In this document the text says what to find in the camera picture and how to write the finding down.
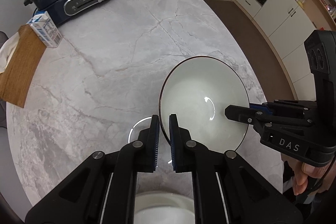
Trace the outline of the right hand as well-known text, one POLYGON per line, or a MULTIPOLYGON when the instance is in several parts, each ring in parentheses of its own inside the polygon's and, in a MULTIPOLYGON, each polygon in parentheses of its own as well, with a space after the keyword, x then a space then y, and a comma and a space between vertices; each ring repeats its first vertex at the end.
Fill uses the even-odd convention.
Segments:
MULTIPOLYGON (((314 167, 303 163, 298 160, 294 160, 294 163, 291 165, 291 168, 294 171, 294 179, 293 179, 293 191, 294 195, 298 196, 302 194, 308 185, 307 179, 311 178, 322 178, 322 176, 327 172, 330 164, 323 167, 314 167)), ((333 163, 329 172, 323 179, 322 186, 319 188, 318 192, 322 193, 325 190, 328 190, 331 187, 335 179, 335 163, 333 163)))

